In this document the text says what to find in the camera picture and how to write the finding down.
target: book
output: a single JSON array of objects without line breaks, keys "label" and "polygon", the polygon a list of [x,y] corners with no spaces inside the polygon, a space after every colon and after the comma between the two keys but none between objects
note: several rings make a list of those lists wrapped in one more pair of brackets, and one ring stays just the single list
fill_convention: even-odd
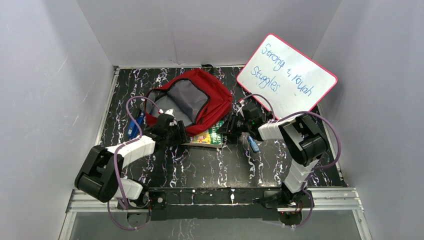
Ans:
[{"label": "book", "polygon": [[224,124],[224,121],[218,121],[208,130],[190,137],[190,142],[184,143],[187,146],[201,146],[211,148],[223,147],[223,135],[217,133],[217,130]]}]

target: red whiteboard frame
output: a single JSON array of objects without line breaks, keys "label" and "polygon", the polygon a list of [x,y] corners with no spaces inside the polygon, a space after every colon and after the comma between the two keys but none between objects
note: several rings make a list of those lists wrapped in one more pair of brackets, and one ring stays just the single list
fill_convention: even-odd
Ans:
[{"label": "red whiteboard frame", "polygon": [[[266,37],[262,40],[262,42],[259,44],[259,46],[256,48],[256,50],[253,52],[253,55],[249,58],[249,61],[247,61],[247,63],[245,64],[245,66],[251,61],[251,59],[253,58],[253,56],[255,55],[255,53],[258,51],[258,49],[261,47],[261,45],[264,43],[264,41],[265,41],[265,39],[267,39],[267,37],[268,36],[270,36],[270,35],[272,35],[272,36],[274,36],[274,37],[276,37],[277,39],[279,39],[281,42],[283,42],[283,43],[285,43],[285,44],[287,44],[290,48],[292,48],[292,49],[294,49],[296,52],[298,52],[298,53],[300,53],[302,56],[304,56],[305,58],[307,58],[307,59],[309,59],[311,62],[313,62],[314,64],[316,64],[318,67],[320,67],[322,70],[324,70],[324,71],[326,71],[327,73],[329,73],[331,76],[333,76],[334,78],[335,78],[335,82],[334,82],[334,84],[328,89],[328,91],[327,92],[325,92],[324,93],[324,95],[309,109],[309,111],[311,111],[320,101],[321,101],[321,99],[323,99],[323,97],[325,96],[325,95],[327,95],[327,93],[329,93],[329,91],[331,90],[331,89],[333,89],[333,87],[337,84],[337,82],[338,82],[338,79],[337,79],[337,76],[336,75],[334,75],[332,72],[330,72],[330,71],[328,71],[327,69],[325,69],[325,68],[323,68],[321,65],[319,65],[317,62],[315,62],[314,60],[312,60],[312,58],[310,58],[310,57],[308,57],[308,56],[306,56],[305,54],[303,54],[301,51],[299,51],[299,50],[297,50],[296,48],[294,48],[292,45],[290,45],[289,43],[287,43],[286,41],[284,41],[283,39],[281,39],[279,36],[277,36],[277,35],[275,35],[274,33],[270,33],[270,34],[268,34],[268,35],[266,35]],[[245,89],[248,93],[252,93],[252,92],[250,92],[250,91],[248,91],[247,90],[247,88],[245,88],[245,86],[243,86],[243,84],[241,84],[240,83],[240,81],[239,81],[239,75],[243,72],[243,70],[244,70],[245,68],[243,67],[243,69],[238,73],[238,75],[237,75],[237,77],[235,78],[236,79],[236,81],[237,81],[237,83],[238,84],[240,84],[240,86],[243,88],[243,89]],[[262,103],[262,101],[263,101],[263,99],[262,99],[262,101],[260,101],[256,96],[252,96],[256,101],[258,101],[267,111],[270,111],[263,103]]]}]

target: white wall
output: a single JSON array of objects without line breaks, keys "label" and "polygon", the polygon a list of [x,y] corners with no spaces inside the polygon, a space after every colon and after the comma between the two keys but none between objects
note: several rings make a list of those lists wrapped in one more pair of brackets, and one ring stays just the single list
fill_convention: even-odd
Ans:
[{"label": "white wall", "polygon": [[0,63],[0,239],[57,239],[113,67],[75,0],[1,1]]},{"label": "white wall", "polygon": [[344,0],[313,59],[338,76],[321,101],[375,240],[424,236],[424,2]]},{"label": "white wall", "polygon": [[245,64],[275,33],[308,56],[341,0],[77,0],[113,65]]}]

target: black marbled surface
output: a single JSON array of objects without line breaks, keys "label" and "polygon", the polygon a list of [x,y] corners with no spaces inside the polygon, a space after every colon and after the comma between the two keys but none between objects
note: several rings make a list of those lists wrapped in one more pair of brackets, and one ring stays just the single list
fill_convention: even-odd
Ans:
[{"label": "black marbled surface", "polygon": [[[121,69],[108,109],[100,144],[113,146],[127,141],[126,131],[130,118],[125,103],[130,97],[145,94],[164,85],[192,68]],[[233,102],[247,95],[236,83],[240,67],[218,67],[214,75],[234,95]],[[135,101],[130,109],[140,108],[143,102]],[[281,140],[258,142],[260,153],[250,150],[246,136],[238,140],[224,139],[222,149],[194,146],[173,146],[133,162],[123,170],[130,179],[144,182],[149,187],[275,187],[285,179],[292,161]],[[318,165],[333,161],[327,152]],[[340,179],[336,167],[315,171],[309,186],[328,187],[346,184]]]}]

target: red backpack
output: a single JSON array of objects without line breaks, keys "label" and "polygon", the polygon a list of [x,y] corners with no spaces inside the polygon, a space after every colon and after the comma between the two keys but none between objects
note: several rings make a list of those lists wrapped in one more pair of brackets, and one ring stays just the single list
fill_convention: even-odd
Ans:
[{"label": "red backpack", "polygon": [[[147,93],[164,112],[173,109],[174,117],[184,122],[192,137],[206,131],[231,110],[233,96],[213,75],[197,68],[187,71],[167,84]],[[153,104],[144,104],[147,125],[155,125],[158,111]]]}]

